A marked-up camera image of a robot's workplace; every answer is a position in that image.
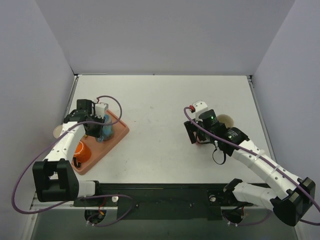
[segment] gray wall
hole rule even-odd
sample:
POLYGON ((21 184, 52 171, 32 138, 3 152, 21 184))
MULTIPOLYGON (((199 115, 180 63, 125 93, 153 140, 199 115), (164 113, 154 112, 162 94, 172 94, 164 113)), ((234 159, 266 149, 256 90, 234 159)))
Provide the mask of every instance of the gray wall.
POLYGON ((253 74, 294 0, 36 0, 75 73, 253 74))
MULTIPOLYGON (((11 206, 18 175, 53 140, 63 117, 73 73, 34 0, 0 7, 0 239, 20 239, 26 216, 11 206)), ((35 192, 31 170, 18 189, 28 210, 35 192)))
MULTIPOLYGON (((253 78, 277 161, 320 183, 320 1, 296 0, 253 78)), ((320 201, 317 185, 316 200, 320 201)), ((304 217, 320 222, 316 208, 304 217)), ((310 239, 320 228, 308 226, 310 239)))

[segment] tabletop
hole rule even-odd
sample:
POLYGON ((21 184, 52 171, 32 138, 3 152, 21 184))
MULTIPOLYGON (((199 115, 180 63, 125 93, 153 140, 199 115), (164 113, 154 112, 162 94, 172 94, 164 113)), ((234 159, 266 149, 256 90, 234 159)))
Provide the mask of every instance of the tabletop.
MULTIPOLYGON (((184 107, 202 100, 216 115, 226 114, 270 156, 258 111, 246 76, 80 75, 70 110, 77 99, 109 95, 122 105, 122 120, 130 132, 79 180, 101 183, 248 183, 263 181, 241 162, 212 159, 214 146, 191 144, 184 107)), ((119 115, 115 102, 105 98, 119 115)), ((215 154, 223 160, 221 153, 215 154)))

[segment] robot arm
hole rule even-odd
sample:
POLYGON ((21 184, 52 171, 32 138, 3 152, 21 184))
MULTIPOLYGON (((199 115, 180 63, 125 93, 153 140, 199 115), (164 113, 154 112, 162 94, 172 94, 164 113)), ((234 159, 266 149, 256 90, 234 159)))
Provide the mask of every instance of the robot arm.
POLYGON ((284 178, 277 170, 285 172, 286 175, 306 190, 313 198, 315 196, 315 183, 308 177, 303 180, 283 169, 238 128, 227 128, 224 123, 218 121, 214 110, 208 110, 207 105, 203 101, 194 103, 190 106, 190 109, 191 112, 195 113, 196 118, 194 121, 199 126, 217 137, 257 154, 255 156, 222 141, 216 141, 215 138, 199 131, 190 121, 184 123, 192 144, 197 142, 198 138, 200 141, 211 142, 217 145, 223 153, 246 165, 270 187, 259 187, 245 183, 240 179, 234 179, 224 188, 224 192, 229 193, 228 196, 233 198, 232 201, 248 202, 265 207, 272 210, 287 225, 295 226, 312 206, 312 203, 292 182, 284 178), (276 167, 270 166, 260 156, 270 161, 276 167))
POLYGON ((95 138, 102 135, 103 126, 94 123, 104 123, 107 109, 108 105, 105 103, 77 100, 76 109, 63 121, 60 136, 64 136, 43 161, 35 162, 32 167, 40 202, 74 201, 97 193, 99 182, 78 181, 70 161, 74 159, 76 148, 85 134, 95 138), (72 126, 87 121, 92 123, 78 125, 69 131, 72 126))

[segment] purple cable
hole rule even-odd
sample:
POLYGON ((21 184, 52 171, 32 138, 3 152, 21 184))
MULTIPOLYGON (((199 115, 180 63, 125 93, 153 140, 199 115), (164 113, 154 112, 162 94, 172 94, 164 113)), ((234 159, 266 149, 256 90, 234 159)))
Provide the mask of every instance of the purple cable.
POLYGON ((24 210, 21 210, 20 208, 17 207, 16 205, 16 201, 15 201, 15 196, 16 196, 16 191, 17 191, 17 188, 18 188, 18 185, 22 179, 22 177, 24 176, 24 174, 26 173, 26 171, 28 170, 28 168, 30 168, 30 166, 42 155, 44 154, 45 152, 49 151, 57 142, 59 142, 65 135, 67 135, 69 133, 69 131, 71 131, 72 129, 74 129, 75 127, 79 126, 79 125, 82 125, 82 124, 97 124, 97 125, 101 125, 101 126, 109 126, 109 125, 115 125, 116 123, 118 123, 122 117, 122 107, 121 107, 121 104, 120 102, 115 99, 113 96, 107 96, 107 95, 103 95, 103 96, 99 96, 97 97, 96 99, 98 99, 98 102, 99 102, 99 99, 100 98, 109 98, 109 99, 112 99, 114 100, 119 108, 120 108, 120 115, 119 115, 119 118, 115 121, 115 122, 112 122, 112 123, 101 123, 101 122, 95 122, 95 121, 83 121, 83 122, 79 122, 75 125, 73 125, 72 127, 70 127, 66 132, 64 132, 61 136, 59 136, 51 145, 49 145, 46 149, 44 149, 42 152, 40 152, 29 164, 28 166, 26 166, 26 168, 22 171, 22 173, 20 174, 20 176, 18 177, 18 180, 16 181, 14 187, 13 187, 13 191, 12 191, 12 195, 11 195, 11 205, 13 207, 14 210, 16 210, 18 213, 21 213, 21 214, 38 214, 38 213, 42 213, 44 211, 47 211, 47 210, 50 210, 50 209, 53 209, 61 204, 64 204, 68 201, 62 201, 62 202, 59 202, 59 203, 56 203, 52 206, 49 206, 49 207, 46 207, 46 208, 43 208, 43 209, 39 209, 39 210, 36 210, 36 211, 24 211, 24 210))
MULTIPOLYGON (((117 222, 119 222, 121 219, 123 219, 125 216, 128 215, 128 213, 132 210, 132 206, 134 204, 134 200, 132 197, 128 196, 128 195, 123 195, 123 194, 115 194, 115 195, 99 195, 99 196, 87 196, 87 197, 83 197, 83 199, 98 199, 98 198, 110 198, 110 197, 122 197, 122 198, 127 198, 127 199, 130 199, 132 201, 132 204, 131 206, 129 207, 129 209, 121 216, 119 217, 118 219, 112 221, 112 222, 109 222, 109 223, 106 223, 106 224, 101 224, 101 225, 98 225, 98 224, 94 224, 93 226, 94 227, 107 227, 107 226, 110 226, 112 224, 115 224, 117 222)), ((99 215, 99 213, 96 213, 96 214, 93 214, 91 216, 88 217, 87 221, 90 222, 90 219, 99 215)))
POLYGON ((272 213, 273 213, 273 212, 270 211, 270 212, 269 212, 263 219, 261 219, 260 221, 248 222, 248 223, 239 223, 239 224, 237 224, 237 225, 236 225, 235 223, 229 221, 224 214, 223 214, 223 218, 224 218, 225 220, 227 220, 228 222, 230 222, 231 225, 234 225, 234 226, 236 225, 237 227, 245 227, 245 226, 254 226, 254 225, 262 224, 263 222, 267 221, 267 220, 271 217, 272 213))
MULTIPOLYGON (((258 154, 253 152, 253 151, 250 151, 249 149, 246 149, 242 146, 239 146, 237 144, 234 144, 233 142, 230 142, 230 141, 227 141, 221 137, 218 137, 214 134, 212 134, 211 132, 205 130, 203 127, 199 126, 195 121, 193 121, 191 119, 191 117, 188 115, 187 113, 187 110, 189 110, 190 107, 186 106, 183 111, 184 111, 184 114, 186 116, 186 118, 194 125, 196 126, 198 129, 200 129, 201 131, 203 131, 204 133, 208 134, 210 137, 213 137, 214 139, 216 140, 219 140, 223 143, 226 143, 226 144, 229 144, 230 146, 233 146, 237 149, 241 149, 247 153, 250 153, 254 156, 257 156, 258 154)), ((260 156, 259 157, 260 159, 262 159, 263 161, 265 161, 267 164, 269 164, 271 167, 273 167, 274 169, 276 168, 275 165, 273 165, 268 159, 264 158, 263 156, 260 156)), ((304 195, 306 195, 306 197, 313 203, 313 205, 316 207, 316 209, 319 211, 320 213, 320 206, 318 205, 318 203, 310 196, 309 193, 307 193, 307 191, 305 191, 299 184, 297 184, 291 177, 289 177, 287 174, 285 174, 284 172, 282 172, 279 168, 276 169, 276 171, 278 173, 280 173, 282 176, 284 176, 286 179, 288 179, 292 184, 294 184, 304 195)), ((312 222, 312 221, 307 221, 307 220, 303 220, 301 219, 300 222, 302 223, 306 223, 306 224, 310 224, 310 225, 314 225, 314 226, 320 226, 320 222, 312 222)))

